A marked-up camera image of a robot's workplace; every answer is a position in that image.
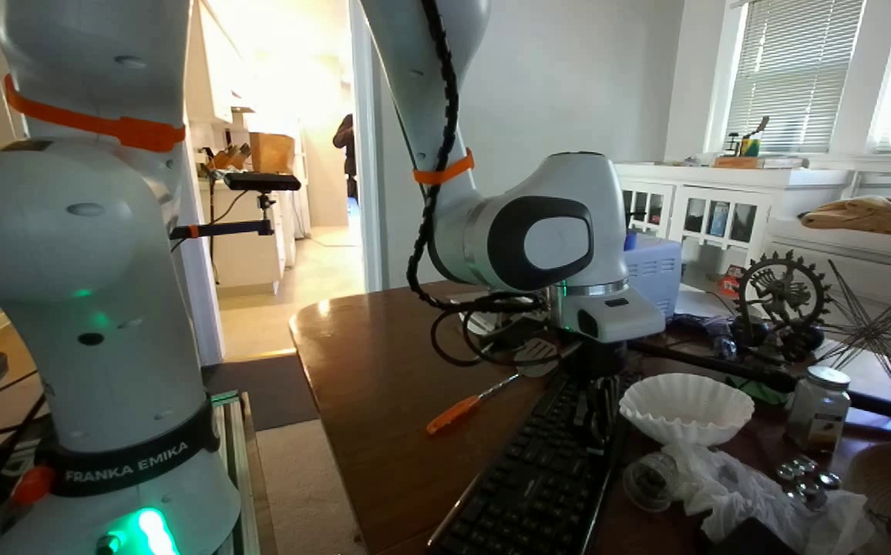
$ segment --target white paper filter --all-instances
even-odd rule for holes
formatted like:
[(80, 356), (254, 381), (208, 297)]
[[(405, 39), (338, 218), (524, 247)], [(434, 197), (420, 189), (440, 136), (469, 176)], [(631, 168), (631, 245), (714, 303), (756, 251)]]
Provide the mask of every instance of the white paper filter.
[(753, 419), (753, 397), (710, 376), (661, 374), (625, 390), (622, 416), (661, 444), (724, 444)]

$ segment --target orange screwdriver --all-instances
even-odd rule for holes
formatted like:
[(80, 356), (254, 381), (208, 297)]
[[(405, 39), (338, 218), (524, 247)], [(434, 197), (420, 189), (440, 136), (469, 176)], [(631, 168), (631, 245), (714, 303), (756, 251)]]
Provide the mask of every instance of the orange screwdriver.
[(497, 385), (490, 385), (490, 390), (483, 390), (483, 391), (477, 391), (477, 395), (469, 395), (469, 397), (451, 403), (451, 408), (440, 409), (422, 433), (432, 435), (432, 439), (440, 435), (445, 430), (456, 424), (461, 419), (477, 413), (477, 408), (480, 408), (490, 395), (504, 391), (506, 385), (519, 381), (520, 376), (524, 376), (524, 374), (509, 374), (504, 381), (497, 381)]

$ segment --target white device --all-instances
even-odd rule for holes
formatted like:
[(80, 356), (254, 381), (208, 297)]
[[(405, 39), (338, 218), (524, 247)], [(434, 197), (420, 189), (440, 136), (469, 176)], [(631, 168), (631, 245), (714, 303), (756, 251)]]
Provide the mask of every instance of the white device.
[[(0, 0), (0, 43), (33, 141), (0, 152), (0, 304), (29, 341), (60, 433), (62, 486), (0, 516), (0, 553), (215, 553), (239, 494), (204, 444), (208, 391), (170, 247), (190, 173), (181, 62), (190, 0)], [(420, 173), (439, 170), (455, 85), (487, 21), (483, 0), (364, 0)], [(455, 131), (448, 163), (465, 148)], [(432, 257), (455, 280), (549, 289), (553, 319), (597, 341), (664, 329), (622, 263), (612, 163), (553, 153), (480, 197), (471, 173), (439, 195)]]

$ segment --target wooden desk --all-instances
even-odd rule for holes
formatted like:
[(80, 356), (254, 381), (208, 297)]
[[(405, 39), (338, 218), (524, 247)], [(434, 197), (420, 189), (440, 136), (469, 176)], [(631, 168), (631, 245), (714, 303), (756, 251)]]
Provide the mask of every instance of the wooden desk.
[[(346, 297), (302, 308), (289, 329), (313, 381), (329, 451), (342, 473), (356, 519), (372, 555), (422, 553), (462, 486), (512, 439), (533, 408), (540, 381), (520, 381), (490, 397), (469, 421), (427, 439), (422, 424), (462, 395), (504, 378), (497, 366), (455, 366), (432, 347), (434, 308), (411, 289)], [(681, 369), (664, 357), (646, 369)], [(859, 448), (847, 439), (845, 461)], [(773, 473), (793, 451), (778, 419), (753, 419), (731, 444), (742, 461)], [(689, 553), (697, 528), (680, 513), (641, 516), (619, 490), (607, 496), (593, 553)]]

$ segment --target black keyboard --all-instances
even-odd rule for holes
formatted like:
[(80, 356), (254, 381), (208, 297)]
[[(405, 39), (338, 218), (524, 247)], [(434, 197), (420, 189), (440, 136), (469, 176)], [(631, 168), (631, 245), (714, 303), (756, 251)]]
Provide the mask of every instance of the black keyboard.
[(628, 435), (618, 401), (619, 376), (554, 369), (514, 439), (432, 532), (428, 553), (586, 553)]

